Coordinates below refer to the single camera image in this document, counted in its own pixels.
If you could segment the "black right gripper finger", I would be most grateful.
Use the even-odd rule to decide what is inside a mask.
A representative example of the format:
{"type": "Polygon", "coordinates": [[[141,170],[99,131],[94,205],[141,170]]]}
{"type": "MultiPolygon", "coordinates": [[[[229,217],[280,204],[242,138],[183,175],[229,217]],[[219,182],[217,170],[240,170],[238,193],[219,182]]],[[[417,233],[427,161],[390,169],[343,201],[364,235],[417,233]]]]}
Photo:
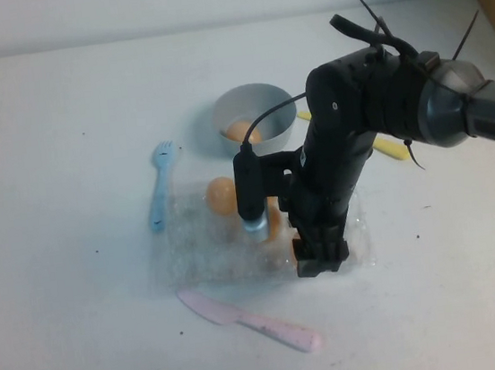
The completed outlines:
{"type": "Polygon", "coordinates": [[[338,271],[343,262],[349,258],[350,249],[346,239],[336,237],[326,244],[326,257],[331,272],[338,271]]]}
{"type": "Polygon", "coordinates": [[[296,274],[300,278],[312,278],[329,270],[329,264],[319,260],[308,251],[304,240],[294,237],[291,241],[296,274]]]}

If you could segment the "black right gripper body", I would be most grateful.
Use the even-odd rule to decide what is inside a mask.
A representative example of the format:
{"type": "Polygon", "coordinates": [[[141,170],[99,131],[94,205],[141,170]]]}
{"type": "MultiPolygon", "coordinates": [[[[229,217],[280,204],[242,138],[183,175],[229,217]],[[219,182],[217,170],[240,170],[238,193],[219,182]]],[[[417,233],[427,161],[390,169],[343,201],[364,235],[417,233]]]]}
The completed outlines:
{"type": "Polygon", "coordinates": [[[275,167],[291,171],[277,196],[299,232],[299,244],[343,239],[350,199],[375,136],[344,129],[308,133],[297,150],[272,156],[275,167]]]}

